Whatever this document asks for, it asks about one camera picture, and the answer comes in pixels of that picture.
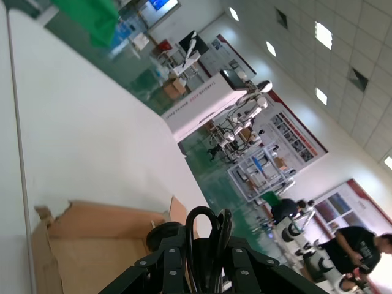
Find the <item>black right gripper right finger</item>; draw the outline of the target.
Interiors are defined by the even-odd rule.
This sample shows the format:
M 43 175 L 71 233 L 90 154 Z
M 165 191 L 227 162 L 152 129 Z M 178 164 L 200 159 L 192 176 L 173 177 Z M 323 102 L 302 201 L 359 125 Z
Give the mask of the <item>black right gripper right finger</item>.
M 325 293 L 278 260 L 253 250 L 246 239 L 231 237 L 226 247 L 229 293 Z

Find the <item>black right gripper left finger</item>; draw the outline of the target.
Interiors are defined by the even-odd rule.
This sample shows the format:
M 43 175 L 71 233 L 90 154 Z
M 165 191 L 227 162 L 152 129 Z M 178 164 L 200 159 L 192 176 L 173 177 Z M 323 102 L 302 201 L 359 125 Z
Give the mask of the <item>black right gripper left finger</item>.
M 190 293 L 186 280 L 185 227 L 164 238 L 159 249 L 137 260 L 100 294 Z

